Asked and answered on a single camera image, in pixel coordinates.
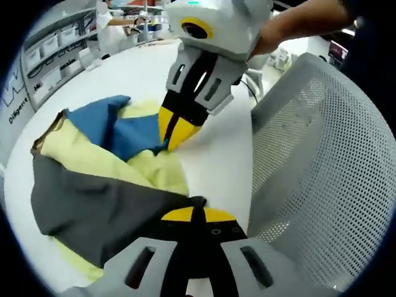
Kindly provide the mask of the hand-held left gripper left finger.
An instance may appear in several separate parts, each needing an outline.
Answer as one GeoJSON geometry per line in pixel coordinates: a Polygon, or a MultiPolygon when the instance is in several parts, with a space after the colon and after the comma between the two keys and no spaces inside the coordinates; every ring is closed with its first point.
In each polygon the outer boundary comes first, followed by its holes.
{"type": "Polygon", "coordinates": [[[176,240],[140,237],[112,257],[103,275],[67,296],[186,296],[188,278],[175,268],[176,240]]]}

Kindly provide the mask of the person's right hand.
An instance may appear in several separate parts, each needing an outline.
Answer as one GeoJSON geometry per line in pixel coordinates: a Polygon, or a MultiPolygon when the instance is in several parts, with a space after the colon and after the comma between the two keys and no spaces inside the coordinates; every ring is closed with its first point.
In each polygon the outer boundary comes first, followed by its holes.
{"type": "Polygon", "coordinates": [[[266,22],[249,58],[273,52],[280,43],[309,35],[308,14],[302,9],[292,8],[266,22]]]}

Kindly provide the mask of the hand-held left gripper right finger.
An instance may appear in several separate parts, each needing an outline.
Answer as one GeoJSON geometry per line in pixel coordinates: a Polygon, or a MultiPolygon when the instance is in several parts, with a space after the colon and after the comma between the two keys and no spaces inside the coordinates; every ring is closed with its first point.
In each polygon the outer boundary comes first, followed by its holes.
{"type": "Polygon", "coordinates": [[[197,220],[214,296],[339,295],[332,288],[309,283],[289,258],[262,240],[247,237],[226,211],[204,207],[197,220]]]}

